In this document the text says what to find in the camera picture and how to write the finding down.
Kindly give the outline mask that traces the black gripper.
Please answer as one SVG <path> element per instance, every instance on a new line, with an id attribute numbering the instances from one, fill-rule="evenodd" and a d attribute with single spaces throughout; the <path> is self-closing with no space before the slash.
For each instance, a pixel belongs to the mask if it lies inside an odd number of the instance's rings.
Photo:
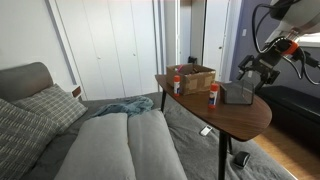
<path id="1" fill-rule="evenodd" d="M 276 38 L 267 43 L 256 57 L 247 55 L 238 65 L 239 74 L 237 80 L 242 80 L 248 70 L 256 72 L 260 76 L 261 84 L 272 84 L 280 72 L 274 67 L 290 49 L 290 41 L 286 38 Z"/>

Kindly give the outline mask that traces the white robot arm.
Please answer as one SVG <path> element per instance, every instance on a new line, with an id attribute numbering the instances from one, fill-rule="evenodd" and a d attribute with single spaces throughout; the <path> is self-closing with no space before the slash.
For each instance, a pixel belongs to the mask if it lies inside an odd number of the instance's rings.
<path id="1" fill-rule="evenodd" d="M 259 47 L 258 31 L 261 22 L 269 15 L 280 22 L 279 26 L 265 41 L 263 48 Z M 305 65 L 319 67 L 319 62 L 311 58 L 298 44 L 298 38 L 305 34 L 320 31 L 320 1 L 319 0 L 272 0 L 270 4 L 258 4 L 252 15 L 252 37 L 258 55 L 247 55 L 238 65 L 238 80 L 248 71 L 260 75 L 260 85 L 272 84 L 280 74 L 274 67 L 281 59 L 288 61 L 295 69 L 299 79 L 306 77 L 314 85 L 307 73 Z"/>

